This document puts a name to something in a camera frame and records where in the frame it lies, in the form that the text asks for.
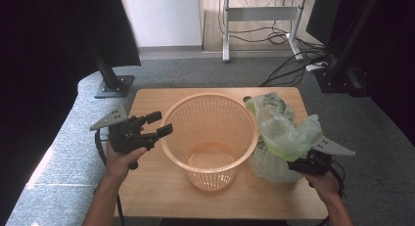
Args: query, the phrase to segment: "plastic bag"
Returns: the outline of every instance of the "plastic bag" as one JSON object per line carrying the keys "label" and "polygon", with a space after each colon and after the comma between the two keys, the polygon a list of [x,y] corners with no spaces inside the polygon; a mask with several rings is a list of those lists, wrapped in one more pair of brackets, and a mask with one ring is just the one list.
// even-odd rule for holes
{"label": "plastic bag", "polygon": [[302,178],[288,168],[287,161],[304,157],[323,134],[318,115],[311,115],[299,125],[293,124],[294,110],[275,93],[250,98],[245,103],[255,114],[261,133],[250,156],[252,171],[273,183],[295,182]]}
{"label": "plastic bag", "polygon": [[288,168],[285,160],[272,155],[261,137],[249,161],[253,173],[271,183],[293,183],[302,178],[302,175]]}

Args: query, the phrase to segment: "wall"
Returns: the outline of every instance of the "wall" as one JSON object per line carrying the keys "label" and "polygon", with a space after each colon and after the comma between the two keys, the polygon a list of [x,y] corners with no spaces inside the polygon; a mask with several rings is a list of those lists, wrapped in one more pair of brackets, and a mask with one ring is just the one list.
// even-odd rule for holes
{"label": "wall", "polygon": [[138,47],[202,46],[199,0],[122,0]]}

